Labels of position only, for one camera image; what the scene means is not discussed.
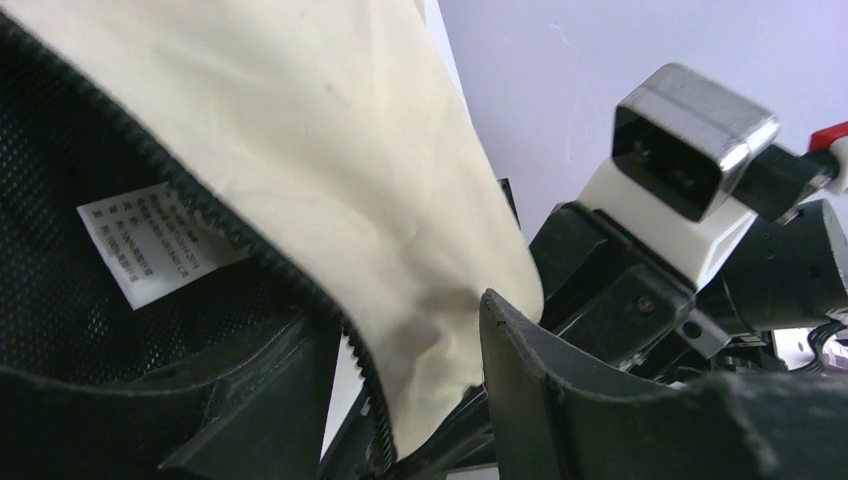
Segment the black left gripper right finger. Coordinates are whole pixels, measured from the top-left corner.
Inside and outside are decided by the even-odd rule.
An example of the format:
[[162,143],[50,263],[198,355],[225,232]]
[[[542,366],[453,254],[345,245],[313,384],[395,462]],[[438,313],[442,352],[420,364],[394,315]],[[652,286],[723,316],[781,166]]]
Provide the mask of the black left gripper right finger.
[[503,479],[843,479],[847,379],[710,374],[670,388],[529,321],[480,306],[485,387]]

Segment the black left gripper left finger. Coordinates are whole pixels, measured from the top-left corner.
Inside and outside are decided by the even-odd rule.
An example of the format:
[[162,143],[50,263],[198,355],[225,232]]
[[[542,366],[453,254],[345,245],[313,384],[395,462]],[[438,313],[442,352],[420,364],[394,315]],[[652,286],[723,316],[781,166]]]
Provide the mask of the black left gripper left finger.
[[5,479],[314,479],[340,332],[275,318],[131,382],[1,371]]

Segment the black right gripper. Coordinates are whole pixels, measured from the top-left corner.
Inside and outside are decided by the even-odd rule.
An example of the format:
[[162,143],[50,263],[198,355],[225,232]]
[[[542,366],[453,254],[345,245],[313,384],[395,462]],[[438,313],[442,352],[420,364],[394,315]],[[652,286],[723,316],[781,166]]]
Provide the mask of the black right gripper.
[[614,368],[658,380],[685,354],[710,359],[730,341],[697,309],[694,285],[600,211],[556,206],[530,251],[541,327]]

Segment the beige zip jacket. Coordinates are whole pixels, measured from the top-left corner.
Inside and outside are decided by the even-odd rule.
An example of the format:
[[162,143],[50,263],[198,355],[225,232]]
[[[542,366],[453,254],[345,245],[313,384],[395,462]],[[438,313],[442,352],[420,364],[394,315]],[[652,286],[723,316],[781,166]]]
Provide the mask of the beige zip jacket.
[[539,274],[414,1],[5,1],[352,326],[386,468],[483,380]]

